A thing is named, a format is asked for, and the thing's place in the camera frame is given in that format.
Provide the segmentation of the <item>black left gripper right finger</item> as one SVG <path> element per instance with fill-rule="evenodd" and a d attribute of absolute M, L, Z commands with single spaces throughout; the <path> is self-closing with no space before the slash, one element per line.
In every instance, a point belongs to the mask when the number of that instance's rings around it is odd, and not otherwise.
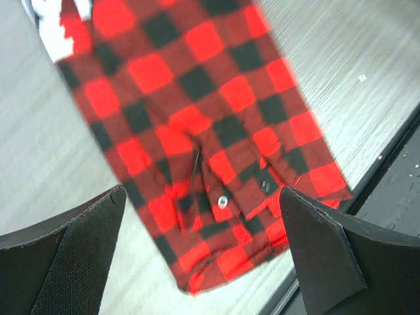
<path fill-rule="evenodd" d="M 307 314 L 418 314 L 419 238 L 294 188 L 280 207 Z"/>

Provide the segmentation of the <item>red black plaid shirt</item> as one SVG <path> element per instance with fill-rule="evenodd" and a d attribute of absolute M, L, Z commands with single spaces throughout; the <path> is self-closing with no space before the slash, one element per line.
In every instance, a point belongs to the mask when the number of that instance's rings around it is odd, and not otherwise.
<path fill-rule="evenodd" d="M 280 192 L 352 197 L 252 1 L 62 4 L 58 67 L 178 288 L 225 284 L 287 249 Z"/>

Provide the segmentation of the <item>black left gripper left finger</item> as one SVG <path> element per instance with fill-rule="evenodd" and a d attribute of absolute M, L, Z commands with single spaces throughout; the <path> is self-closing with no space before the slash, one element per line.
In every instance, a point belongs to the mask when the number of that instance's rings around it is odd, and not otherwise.
<path fill-rule="evenodd" d="M 98 314 L 126 203 L 122 185 L 1 236 L 2 314 Z"/>

